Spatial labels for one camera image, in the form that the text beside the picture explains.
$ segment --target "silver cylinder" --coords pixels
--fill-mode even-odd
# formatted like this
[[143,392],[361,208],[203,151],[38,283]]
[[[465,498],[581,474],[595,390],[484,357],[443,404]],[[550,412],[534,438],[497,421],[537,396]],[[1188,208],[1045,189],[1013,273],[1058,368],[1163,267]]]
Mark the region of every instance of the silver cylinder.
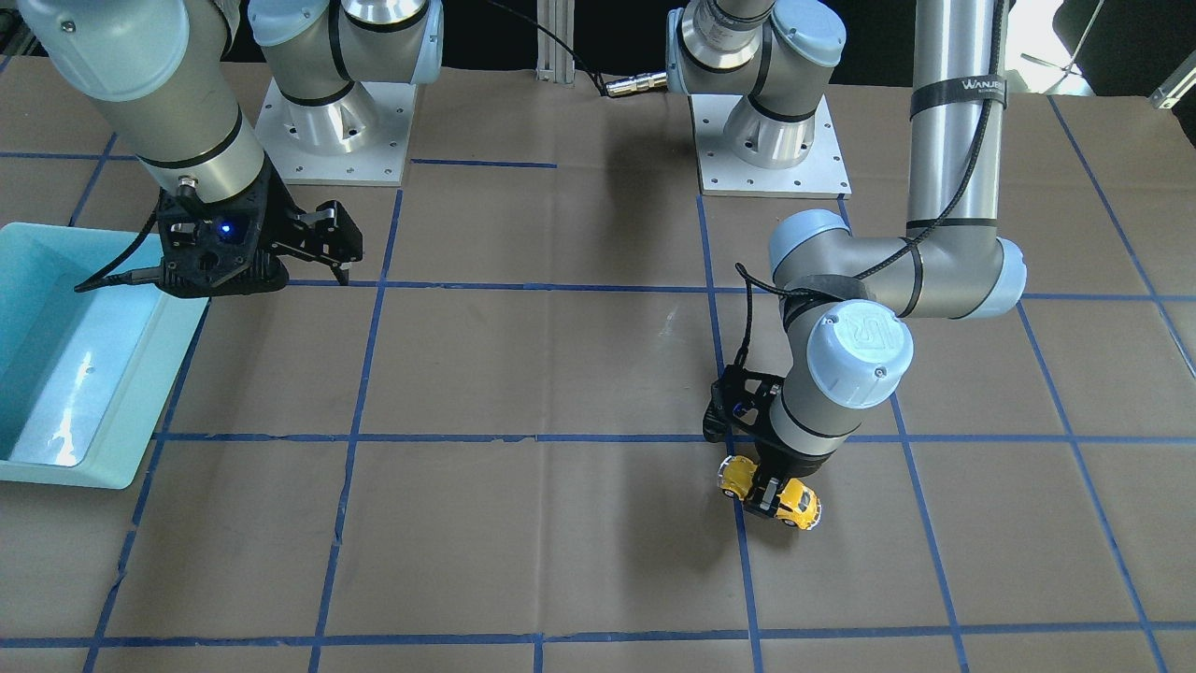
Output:
[[716,0],[692,0],[682,13],[678,30],[695,60],[715,71],[732,71],[746,65],[759,50],[763,23],[764,16],[748,19],[727,16]]
[[[201,200],[221,201],[254,182],[266,154],[220,73],[228,29],[225,10],[208,0],[183,5],[187,44],[170,77],[136,98],[91,100],[159,185],[173,191],[179,176],[191,175]],[[132,48],[135,54],[135,47],[128,37],[112,39],[109,49],[120,55]]]
[[420,13],[428,0],[344,0],[344,13],[361,23],[390,25]]
[[731,151],[753,166],[787,169],[801,163],[814,140],[814,117],[783,122],[761,114],[744,96],[722,127]]
[[[991,2],[920,1],[914,39],[914,88],[945,79],[987,74],[993,22],[1001,22],[1003,29],[1006,19],[1007,13],[993,16]],[[981,106],[980,102],[948,103],[914,116],[909,221],[938,218],[959,188]],[[990,106],[976,170],[952,218],[996,219],[1005,110],[999,103]]]
[[282,110],[287,135],[304,151],[347,154],[373,142],[378,128],[378,104],[365,86],[354,84],[342,98],[324,105],[299,105],[286,100]]

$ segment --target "yellow toy car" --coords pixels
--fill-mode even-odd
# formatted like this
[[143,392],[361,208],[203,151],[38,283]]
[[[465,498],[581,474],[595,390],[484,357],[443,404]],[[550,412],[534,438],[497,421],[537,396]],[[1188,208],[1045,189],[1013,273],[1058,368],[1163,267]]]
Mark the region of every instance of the yellow toy car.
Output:
[[786,526],[803,531],[818,526],[822,521],[822,502],[800,479],[789,479],[773,503],[752,503],[749,494],[756,467],[755,463],[744,457],[727,457],[719,466],[719,489],[728,498],[736,498],[765,516],[780,519]]

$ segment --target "plastic tray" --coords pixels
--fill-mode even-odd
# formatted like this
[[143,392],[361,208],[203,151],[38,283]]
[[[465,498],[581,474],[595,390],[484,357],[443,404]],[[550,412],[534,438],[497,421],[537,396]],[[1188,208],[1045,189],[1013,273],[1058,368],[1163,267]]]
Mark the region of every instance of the plastic tray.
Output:
[[[153,285],[72,289],[132,239],[42,224],[0,228],[0,479],[133,482],[207,299]],[[117,270],[160,257],[151,238]]]

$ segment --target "metal mounting plate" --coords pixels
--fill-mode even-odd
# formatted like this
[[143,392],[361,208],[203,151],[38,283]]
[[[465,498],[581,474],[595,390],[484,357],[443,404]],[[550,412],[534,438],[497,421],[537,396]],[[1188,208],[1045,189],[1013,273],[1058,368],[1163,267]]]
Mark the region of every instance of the metal mounting plate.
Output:
[[722,136],[722,126],[739,98],[708,93],[690,96],[702,194],[789,198],[852,195],[852,182],[847,178],[847,165],[825,98],[814,112],[814,141],[810,153],[791,169],[753,166],[731,151],[730,141]]
[[398,186],[407,165],[407,145],[415,114],[413,84],[367,81],[364,86],[378,103],[379,128],[373,145],[347,154],[304,151],[283,124],[282,93],[270,81],[255,133],[287,184],[358,184]]

